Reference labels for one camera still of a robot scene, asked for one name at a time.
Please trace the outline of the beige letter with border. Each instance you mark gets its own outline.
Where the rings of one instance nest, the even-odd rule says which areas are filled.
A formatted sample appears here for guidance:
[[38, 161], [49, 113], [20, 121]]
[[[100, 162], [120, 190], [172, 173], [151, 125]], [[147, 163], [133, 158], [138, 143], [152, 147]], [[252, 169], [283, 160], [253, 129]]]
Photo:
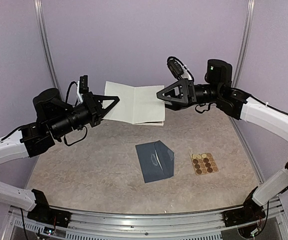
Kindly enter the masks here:
[[104, 95], [117, 96], [119, 102], [104, 119], [132, 125], [163, 126], [165, 104], [157, 98], [157, 92], [163, 89], [163, 85], [133, 87], [107, 81]]

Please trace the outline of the blue paper envelope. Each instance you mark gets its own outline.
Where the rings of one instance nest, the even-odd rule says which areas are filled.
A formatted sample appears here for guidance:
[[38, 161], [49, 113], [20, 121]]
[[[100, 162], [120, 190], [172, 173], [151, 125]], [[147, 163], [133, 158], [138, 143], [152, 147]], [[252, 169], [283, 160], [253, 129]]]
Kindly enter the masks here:
[[163, 142], [155, 141], [135, 146], [144, 183], [174, 176], [174, 152]]

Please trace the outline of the brown sticker sheet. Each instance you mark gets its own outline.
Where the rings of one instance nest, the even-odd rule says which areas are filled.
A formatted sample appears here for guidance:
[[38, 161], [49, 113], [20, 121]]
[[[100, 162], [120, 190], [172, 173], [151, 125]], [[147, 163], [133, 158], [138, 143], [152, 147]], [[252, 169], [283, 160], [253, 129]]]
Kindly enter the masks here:
[[193, 164], [194, 172], [198, 176], [217, 173], [219, 171], [214, 157], [210, 152], [191, 154], [190, 158]]

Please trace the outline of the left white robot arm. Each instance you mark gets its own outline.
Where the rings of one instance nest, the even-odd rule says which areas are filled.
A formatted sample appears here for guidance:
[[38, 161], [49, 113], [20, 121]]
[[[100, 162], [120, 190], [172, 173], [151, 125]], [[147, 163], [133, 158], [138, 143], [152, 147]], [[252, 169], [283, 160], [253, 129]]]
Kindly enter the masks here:
[[[68, 133], [81, 130], [87, 124], [99, 125], [118, 102], [117, 96], [84, 92], [81, 103], [74, 107], [62, 100], [57, 88], [44, 90], [33, 99], [36, 121], [19, 126], [0, 138], [0, 164], [41, 155]], [[54, 217], [44, 193], [35, 189], [20, 189], [0, 182], [0, 202], [33, 211], [45, 223]]]

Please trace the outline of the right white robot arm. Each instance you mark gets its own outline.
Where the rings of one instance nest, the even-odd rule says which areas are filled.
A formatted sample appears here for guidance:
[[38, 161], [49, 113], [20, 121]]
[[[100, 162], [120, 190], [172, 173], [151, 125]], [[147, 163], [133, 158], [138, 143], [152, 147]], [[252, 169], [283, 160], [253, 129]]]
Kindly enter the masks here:
[[[175, 83], [157, 92], [165, 107], [174, 111], [191, 106], [211, 106], [226, 115], [262, 127], [288, 142], [288, 113], [264, 103], [252, 94], [232, 87], [233, 67], [220, 59], [207, 61], [205, 84], [195, 84], [194, 77], [178, 58], [167, 58], [167, 67]], [[250, 222], [263, 206], [288, 188], [288, 162], [285, 167], [257, 187], [244, 201], [239, 217]]]

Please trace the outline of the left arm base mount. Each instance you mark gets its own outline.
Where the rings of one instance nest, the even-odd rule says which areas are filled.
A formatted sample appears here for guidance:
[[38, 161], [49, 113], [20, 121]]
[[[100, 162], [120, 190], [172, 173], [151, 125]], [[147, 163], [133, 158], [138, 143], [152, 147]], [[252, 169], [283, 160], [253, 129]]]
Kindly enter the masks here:
[[33, 189], [35, 207], [28, 211], [27, 218], [40, 223], [53, 225], [54, 227], [67, 228], [71, 218], [71, 212], [51, 208], [42, 191]]

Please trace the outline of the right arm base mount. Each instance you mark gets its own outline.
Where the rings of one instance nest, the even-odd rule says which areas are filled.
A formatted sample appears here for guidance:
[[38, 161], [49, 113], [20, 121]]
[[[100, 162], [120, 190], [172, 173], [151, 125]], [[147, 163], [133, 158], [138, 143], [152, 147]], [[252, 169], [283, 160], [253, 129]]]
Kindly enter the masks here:
[[259, 220], [260, 218], [264, 219], [266, 217], [264, 207], [257, 205], [252, 200], [256, 189], [257, 187], [249, 193], [242, 207], [223, 212], [225, 227], [242, 225]]

